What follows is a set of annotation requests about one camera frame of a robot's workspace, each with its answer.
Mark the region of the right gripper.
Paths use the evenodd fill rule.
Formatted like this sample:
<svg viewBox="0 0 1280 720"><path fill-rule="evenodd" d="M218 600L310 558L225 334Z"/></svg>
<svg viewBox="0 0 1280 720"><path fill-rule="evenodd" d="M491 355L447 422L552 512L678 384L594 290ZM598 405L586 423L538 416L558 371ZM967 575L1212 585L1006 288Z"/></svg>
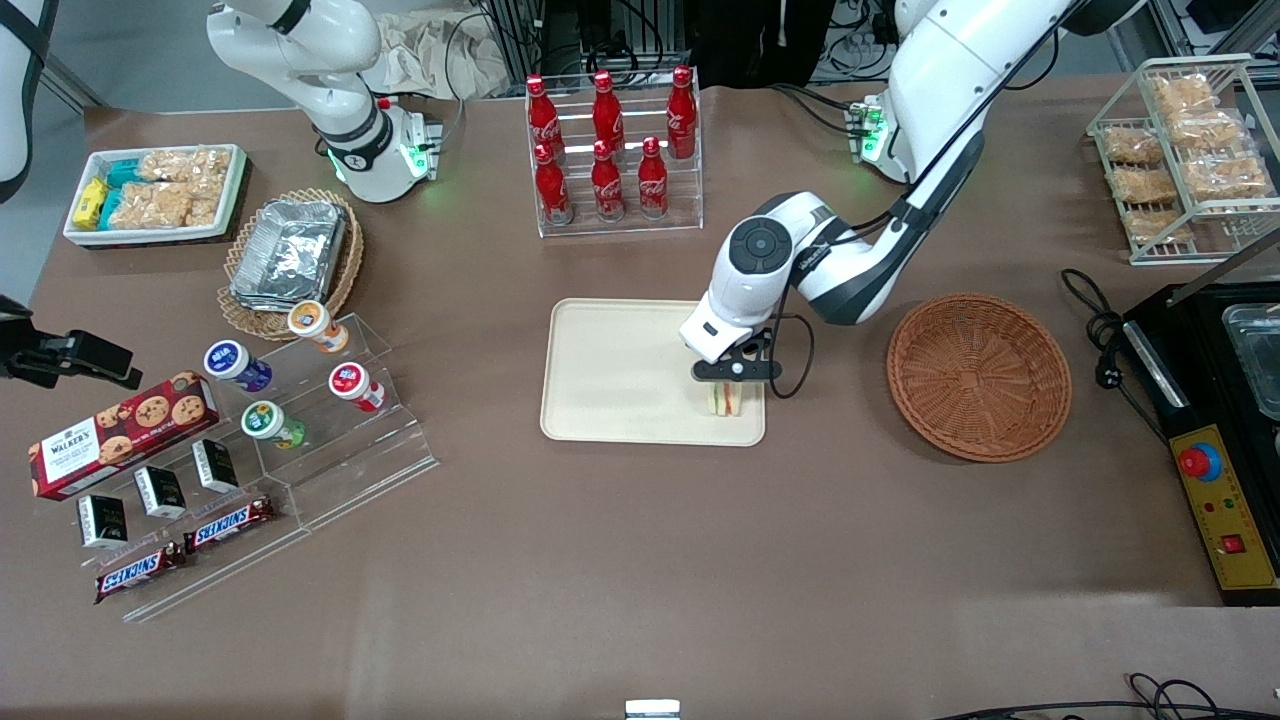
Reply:
<svg viewBox="0 0 1280 720"><path fill-rule="evenodd" d="M1 296L1 377L51 388L51 374L45 368L44 341L51 334L38 331L31 320L32 311L23 304ZM125 389L138 389L143 373L134 366L100 370L102 379Z"/></svg>

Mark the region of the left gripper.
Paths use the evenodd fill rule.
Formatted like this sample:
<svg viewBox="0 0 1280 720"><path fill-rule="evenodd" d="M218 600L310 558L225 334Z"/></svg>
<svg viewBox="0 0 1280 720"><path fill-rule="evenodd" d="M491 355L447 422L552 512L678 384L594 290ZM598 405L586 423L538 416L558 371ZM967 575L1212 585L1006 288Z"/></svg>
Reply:
<svg viewBox="0 0 1280 720"><path fill-rule="evenodd" d="M678 328L687 348L705 363L718 363L745 343L769 316L769 300L758 292L708 290ZM700 402L710 409L710 383L700 383ZM756 410L756 384L744 384L744 410Z"/></svg>

